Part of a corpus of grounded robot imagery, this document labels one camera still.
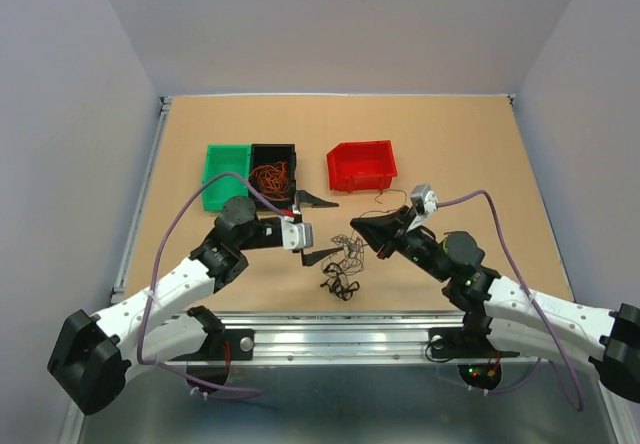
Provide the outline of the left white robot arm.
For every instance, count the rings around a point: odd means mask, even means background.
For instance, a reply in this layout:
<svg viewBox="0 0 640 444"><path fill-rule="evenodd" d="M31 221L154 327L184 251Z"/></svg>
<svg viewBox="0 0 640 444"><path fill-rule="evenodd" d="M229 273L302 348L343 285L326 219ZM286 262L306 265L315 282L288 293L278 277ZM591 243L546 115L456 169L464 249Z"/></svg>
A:
<svg viewBox="0 0 640 444"><path fill-rule="evenodd" d="M145 366L176 357L229 356L224 325L199 300L219 292L248 266L247 250L281 248L310 267L332 255L315 251L299 215L259 218L246 196L228 199L203 242L150 286L94 314L63 322L47 370L85 415L105 409Z"/></svg>

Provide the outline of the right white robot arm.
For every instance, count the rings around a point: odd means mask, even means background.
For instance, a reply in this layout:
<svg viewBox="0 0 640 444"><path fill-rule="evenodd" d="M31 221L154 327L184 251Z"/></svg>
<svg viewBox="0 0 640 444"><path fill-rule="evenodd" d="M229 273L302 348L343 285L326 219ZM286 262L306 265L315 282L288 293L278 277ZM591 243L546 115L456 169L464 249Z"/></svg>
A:
<svg viewBox="0 0 640 444"><path fill-rule="evenodd" d="M639 400L639 309L594 308L533 289L484 266L484 251L466 231L437 240L413 226L414 211L400 210L351 220L380 259L398 253L443 283L443 295L464 311L463 348L489 348L566 361L597 377L612 393Z"/></svg>

